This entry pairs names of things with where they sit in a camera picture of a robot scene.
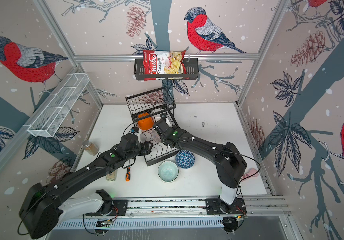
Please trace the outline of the orange plastic bowl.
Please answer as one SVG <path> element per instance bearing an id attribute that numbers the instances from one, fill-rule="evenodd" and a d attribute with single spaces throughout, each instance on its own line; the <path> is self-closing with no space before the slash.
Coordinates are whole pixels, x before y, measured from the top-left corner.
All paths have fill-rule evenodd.
<path id="1" fill-rule="evenodd" d="M 152 129 L 154 125 L 154 121 L 152 117 L 150 117 L 149 113 L 142 113 L 138 115 L 138 127 L 143 131 L 148 131 Z"/>

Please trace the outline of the blue patterned bowl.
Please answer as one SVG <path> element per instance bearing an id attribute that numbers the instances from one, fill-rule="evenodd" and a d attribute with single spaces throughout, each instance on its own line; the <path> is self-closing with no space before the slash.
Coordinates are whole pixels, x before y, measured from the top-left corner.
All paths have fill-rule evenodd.
<path id="1" fill-rule="evenodd" d="M 195 163 L 195 156 L 192 152 L 187 150 L 181 150 L 176 154 L 176 164 L 182 169 L 189 169 Z"/>

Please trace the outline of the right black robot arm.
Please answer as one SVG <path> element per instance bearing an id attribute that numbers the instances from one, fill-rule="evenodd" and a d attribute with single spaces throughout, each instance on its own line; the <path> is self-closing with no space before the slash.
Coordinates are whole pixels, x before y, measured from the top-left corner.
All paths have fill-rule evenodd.
<path id="1" fill-rule="evenodd" d="M 206 141 L 175 125 L 169 126 L 165 120 L 157 121 L 154 129 L 164 145 L 190 151 L 211 161 L 224 185 L 232 189 L 239 186 L 247 163 L 234 144 L 228 142 L 223 145 Z"/>

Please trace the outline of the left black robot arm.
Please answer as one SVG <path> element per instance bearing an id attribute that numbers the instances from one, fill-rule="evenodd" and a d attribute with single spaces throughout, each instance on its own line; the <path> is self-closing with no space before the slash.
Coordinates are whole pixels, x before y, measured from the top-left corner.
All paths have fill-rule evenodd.
<path id="1" fill-rule="evenodd" d="M 152 147 L 153 143 L 141 143 L 137 135 L 129 133 L 86 167 L 46 186 L 41 183 L 31 186 L 19 211 L 28 235 L 39 239 L 49 233 L 59 222 L 63 214 L 60 206 L 66 200 L 92 182 L 122 168 L 127 161 L 150 154 Z"/>

